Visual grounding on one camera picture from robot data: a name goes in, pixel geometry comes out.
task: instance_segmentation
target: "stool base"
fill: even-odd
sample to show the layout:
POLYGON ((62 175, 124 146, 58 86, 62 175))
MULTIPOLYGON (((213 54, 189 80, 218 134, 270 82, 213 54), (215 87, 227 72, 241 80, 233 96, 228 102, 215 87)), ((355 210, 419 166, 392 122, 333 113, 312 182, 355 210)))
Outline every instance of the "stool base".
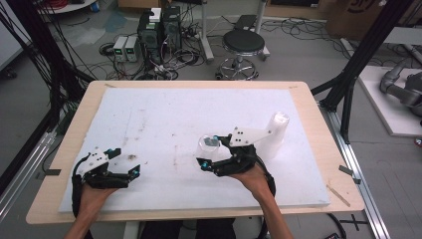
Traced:
POLYGON ((228 58, 222 62, 215 76, 217 80, 226 78, 234 81, 250 81, 258 78, 259 73, 251 61, 237 56, 237 58, 228 58))

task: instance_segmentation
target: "computer tower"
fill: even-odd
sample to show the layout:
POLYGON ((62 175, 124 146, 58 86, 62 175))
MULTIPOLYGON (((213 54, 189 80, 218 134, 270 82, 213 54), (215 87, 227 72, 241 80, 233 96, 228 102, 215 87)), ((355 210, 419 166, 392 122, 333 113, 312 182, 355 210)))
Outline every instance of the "computer tower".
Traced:
POLYGON ((181 49, 180 7, 169 6, 165 8, 162 14, 162 23, 167 50, 177 51, 181 49))
POLYGON ((145 10, 139 19, 137 35, 140 39, 140 50, 146 62, 151 60, 154 64, 161 65, 163 27, 161 21, 149 21, 150 12, 150 10, 145 10))

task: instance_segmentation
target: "electronic device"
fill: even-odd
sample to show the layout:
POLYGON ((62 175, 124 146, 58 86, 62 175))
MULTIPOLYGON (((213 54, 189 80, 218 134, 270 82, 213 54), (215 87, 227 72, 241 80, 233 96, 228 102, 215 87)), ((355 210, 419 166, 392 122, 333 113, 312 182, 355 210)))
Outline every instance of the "electronic device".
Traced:
POLYGON ((126 51, 124 50, 126 41, 127 41, 127 37, 118 37, 117 41, 112 47, 114 50, 114 58, 117 62, 127 61, 126 51))
POLYGON ((139 39, 137 37, 129 36, 124 46, 126 50, 127 60, 130 62, 137 62, 140 55, 139 39))
POLYGON ((242 15, 236 22, 235 29, 250 30, 254 26, 255 20, 257 20, 257 15, 242 15))
POLYGON ((161 20, 161 8, 151 8, 149 22, 159 22, 161 20))
POLYGON ((163 27, 161 22, 150 22, 150 10, 142 13, 137 27, 137 35, 140 39, 141 52, 146 63, 162 65, 161 45, 163 42, 163 27))
POLYGON ((180 7, 169 6, 165 8, 162 14, 162 23, 164 25, 167 50, 176 51, 181 49, 180 7))

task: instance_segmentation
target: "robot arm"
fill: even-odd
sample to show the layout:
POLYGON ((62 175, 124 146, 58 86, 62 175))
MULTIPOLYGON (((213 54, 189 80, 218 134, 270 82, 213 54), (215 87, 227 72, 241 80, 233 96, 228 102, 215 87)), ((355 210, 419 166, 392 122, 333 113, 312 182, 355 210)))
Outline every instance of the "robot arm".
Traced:
POLYGON ((388 71, 381 79, 379 89, 388 95, 391 95, 400 103, 409 107, 413 114, 422 116, 422 73, 410 75, 407 78, 405 88, 400 88, 395 85, 395 82, 400 78, 400 73, 405 67, 406 62, 402 61, 397 64, 391 71, 388 71))

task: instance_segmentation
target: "wooden table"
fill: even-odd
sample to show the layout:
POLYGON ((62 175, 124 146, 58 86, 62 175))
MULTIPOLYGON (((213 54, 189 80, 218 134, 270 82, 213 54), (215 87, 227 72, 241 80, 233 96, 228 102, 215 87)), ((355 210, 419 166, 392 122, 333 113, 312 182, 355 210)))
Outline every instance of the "wooden table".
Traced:
MULTIPOLYGON (((73 222, 71 213, 58 211, 64 195, 73 163, 84 141, 86 132, 102 101, 107 88, 189 88, 189 89, 281 89, 289 90, 307 133, 311 149, 322 180, 326 185, 331 204, 315 208, 282 208, 285 214, 326 213, 339 211, 361 211, 363 200, 352 178, 338 170, 345 163, 337 149, 331 133, 322 118, 314 97, 303 82, 216 82, 216 81, 176 81, 176 82, 92 82, 75 114, 51 168, 62 169, 59 176, 46 176, 28 212, 30 224, 73 222)), ((99 221, 139 221, 158 219, 192 219, 262 215, 260 209, 190 209, 160 211, 129 211, 102 213, 99 221)))

